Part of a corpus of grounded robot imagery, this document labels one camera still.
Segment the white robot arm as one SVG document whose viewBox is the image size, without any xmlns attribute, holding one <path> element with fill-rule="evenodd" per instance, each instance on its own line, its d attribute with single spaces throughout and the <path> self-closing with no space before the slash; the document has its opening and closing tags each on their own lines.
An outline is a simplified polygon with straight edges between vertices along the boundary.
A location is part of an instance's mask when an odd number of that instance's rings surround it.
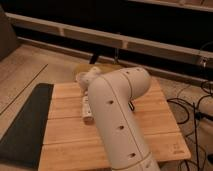
<svg viewBox="0 0 213 171">
<path fill-rule="evenodd" d="M 137 125 L 129 102 L 143 96 L 151 77 L 142 67 L 105 74 L 98 67 L 76 75 L 88 104 L 112 171 L 160 171 Z"/>
</svg>

